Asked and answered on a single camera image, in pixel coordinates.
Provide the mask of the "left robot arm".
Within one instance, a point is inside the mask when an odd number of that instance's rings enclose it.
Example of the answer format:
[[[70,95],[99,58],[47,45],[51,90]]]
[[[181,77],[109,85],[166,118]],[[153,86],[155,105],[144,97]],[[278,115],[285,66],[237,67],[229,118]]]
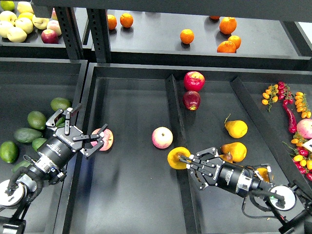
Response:
[[[66,178],[65,165],[78,152],[86,158],[104,145],[104,124],[96,134],[85,135],[71,124],[81,105],[66,110],[59,108],[46,122],[53,135],[37,150],[39,158],[28,158],[28,167],[19,167],[10,179],[0,184],[0,209],[14,209],[11,217],[0,218],[2,234],[24,233],[24,217],[31,203],[44,187],[63,182]]]

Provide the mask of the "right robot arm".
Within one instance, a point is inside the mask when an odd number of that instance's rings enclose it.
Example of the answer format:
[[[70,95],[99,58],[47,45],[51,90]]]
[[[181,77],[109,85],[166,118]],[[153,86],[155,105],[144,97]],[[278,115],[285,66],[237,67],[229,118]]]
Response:
[[[272,180],[269,165],[266,165],[268,178],[260,175],[257,166],[240,166],[225,161],[211,147],[194,155],[178,153],[177,160],[185,164],[191,178],[199,190],[216,186],[244,199],[264,212],[271,212],[282,224],[282,234],[310,234],[312,232],[312,199],[298,185],[276,185]],[[302,201],[304,210],[287,221],[281,211],[291,210],[296,201]]]

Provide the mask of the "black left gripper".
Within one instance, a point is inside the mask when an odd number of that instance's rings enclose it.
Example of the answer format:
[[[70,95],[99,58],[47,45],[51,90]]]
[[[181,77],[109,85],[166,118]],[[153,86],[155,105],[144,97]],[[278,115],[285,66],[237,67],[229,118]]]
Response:
[[[75,152],[80,152],[88,159],[94,152],[104,145],[104,131],[108,124],[104,124],[96,134],[84,135],[76,126],[71,126],[71,117],[76,115],[82,104],[67,109],[59,108],[47,120],[47,128],[55,131],[54,135],[41,145],[37,153],[40,156],[48,157],[58,168],[65,166],[74,156]],[[63,120],[64,127],[58,128]],[[95,146],[85,148],[85,143],[95,142]]]

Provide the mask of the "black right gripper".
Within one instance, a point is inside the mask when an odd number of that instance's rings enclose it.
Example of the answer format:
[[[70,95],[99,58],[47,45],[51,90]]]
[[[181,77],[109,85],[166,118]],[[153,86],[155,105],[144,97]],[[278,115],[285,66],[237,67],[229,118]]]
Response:
[[[216,147],[201,150],[190,157],[179,156],[186,164],[189,175],[199,190],[217,186],[233,194],[239,194],[238,181],[244,172],[242,166],[224,161]]]

